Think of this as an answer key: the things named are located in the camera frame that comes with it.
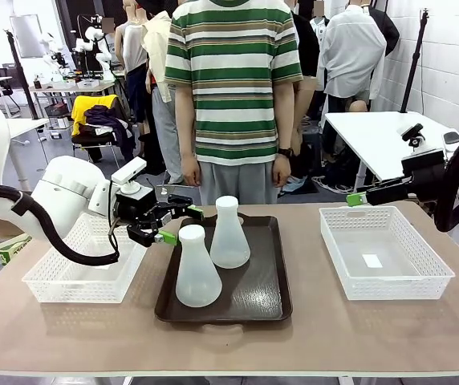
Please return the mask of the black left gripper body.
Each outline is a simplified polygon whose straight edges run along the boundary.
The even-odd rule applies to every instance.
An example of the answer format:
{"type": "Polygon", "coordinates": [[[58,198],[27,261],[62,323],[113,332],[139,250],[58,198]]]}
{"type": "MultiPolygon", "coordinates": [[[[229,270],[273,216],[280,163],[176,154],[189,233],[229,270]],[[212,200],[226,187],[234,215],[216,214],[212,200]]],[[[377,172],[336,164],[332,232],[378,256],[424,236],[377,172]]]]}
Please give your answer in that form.
{"type": "Polygon", "coordinates": [[[134,194],[116,193],[115,218],[123,223],[136,223],[157,203],[153,188],[141,186],[134,194]]]}

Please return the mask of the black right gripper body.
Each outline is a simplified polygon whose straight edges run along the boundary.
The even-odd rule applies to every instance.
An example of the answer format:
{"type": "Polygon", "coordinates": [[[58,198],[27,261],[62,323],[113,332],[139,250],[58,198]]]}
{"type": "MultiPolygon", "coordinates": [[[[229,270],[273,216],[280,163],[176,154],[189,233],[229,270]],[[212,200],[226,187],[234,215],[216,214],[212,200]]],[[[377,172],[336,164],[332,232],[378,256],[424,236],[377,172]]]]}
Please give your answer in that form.
{"type": "Polygon", "coordinates": [[[445,153],[442,149],[414,152],[402,161],[404,176],[408,178],[408,193],[419,193],[432,183],[441,182],[445,171],[445,153]]]}

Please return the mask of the person's right hand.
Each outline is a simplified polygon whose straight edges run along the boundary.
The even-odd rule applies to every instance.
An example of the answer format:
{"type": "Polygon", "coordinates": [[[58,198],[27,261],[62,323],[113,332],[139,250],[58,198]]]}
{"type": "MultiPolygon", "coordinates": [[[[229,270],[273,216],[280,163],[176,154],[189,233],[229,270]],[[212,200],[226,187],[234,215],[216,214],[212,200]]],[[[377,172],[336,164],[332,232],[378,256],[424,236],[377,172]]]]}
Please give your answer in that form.
{"type": "Polygon", "coordinates": [[[189,186],[199,187],[201,185],[201,170],[195,155],[183,155],[181,167],[185,183],[189,186]]]}

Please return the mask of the person's left hand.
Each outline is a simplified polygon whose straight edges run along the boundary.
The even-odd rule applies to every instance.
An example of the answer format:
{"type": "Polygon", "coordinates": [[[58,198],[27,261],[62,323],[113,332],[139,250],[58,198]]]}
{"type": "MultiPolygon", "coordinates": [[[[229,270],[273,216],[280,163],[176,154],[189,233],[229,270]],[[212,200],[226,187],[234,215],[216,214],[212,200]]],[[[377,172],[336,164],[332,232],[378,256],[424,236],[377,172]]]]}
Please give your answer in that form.
{"type": "Polygon", "coordinates": [[[290,161],[284,156],[278,154],[273,163],[273,183],[276,188],[282,188],[290,177],[290,161]]]}

